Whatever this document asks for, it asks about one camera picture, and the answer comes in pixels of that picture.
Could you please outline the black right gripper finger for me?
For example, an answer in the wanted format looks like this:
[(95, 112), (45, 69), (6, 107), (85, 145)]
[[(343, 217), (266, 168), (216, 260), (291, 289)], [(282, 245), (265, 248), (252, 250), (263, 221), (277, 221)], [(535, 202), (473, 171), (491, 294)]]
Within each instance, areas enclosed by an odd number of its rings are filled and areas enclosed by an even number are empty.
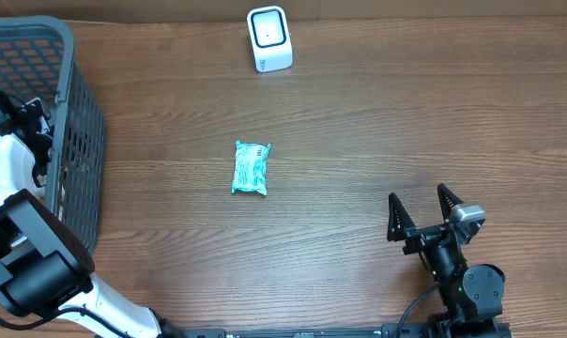
[(400, 241), (408, 238), (407, 233), (415, 229), (415, 224), (406, 212), (398, 196), (392, 192), (389, 195), (388, 241)]
[(463, 203), (463, 201), (443, 183), (437, 185), (437, 196), (444, 220), (449, 220), (454, 206)]

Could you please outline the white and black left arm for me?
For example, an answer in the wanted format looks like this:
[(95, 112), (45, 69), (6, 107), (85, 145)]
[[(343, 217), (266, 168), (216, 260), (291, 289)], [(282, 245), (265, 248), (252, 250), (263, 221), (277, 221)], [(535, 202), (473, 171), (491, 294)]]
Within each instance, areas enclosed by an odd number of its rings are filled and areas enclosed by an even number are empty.
[(54, 129), (39, 98), (0, 91), (0, 305), (19, 317), (0, 326), (32, 330), (55, 319), (98, 337), (179, 337), (155, 311), (106, 284), (83, 243), (43, 204)]

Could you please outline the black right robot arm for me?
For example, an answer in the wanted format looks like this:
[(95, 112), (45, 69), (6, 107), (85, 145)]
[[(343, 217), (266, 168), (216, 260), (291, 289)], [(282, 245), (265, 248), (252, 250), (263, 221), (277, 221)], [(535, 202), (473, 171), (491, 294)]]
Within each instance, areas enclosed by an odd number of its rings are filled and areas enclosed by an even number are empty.
[[(396, 324), (382, 327), (384, 337), (504, 338), (510, 326), (499, 323), (505, 291), (503, 271), (490, 264), (470, 266), (462, 247), (481, 230), (485, 213), (464, 202), (444, 184), (437, 186), (443, 222), (419, 228), (395, 193), (389, 195), (388, 241), (403, 241), (405, 255), (417, 254), (434, 286), (413, 300)], [(425, 323), (407, 324), (413, 310), (437, 292), (444, 311)]]

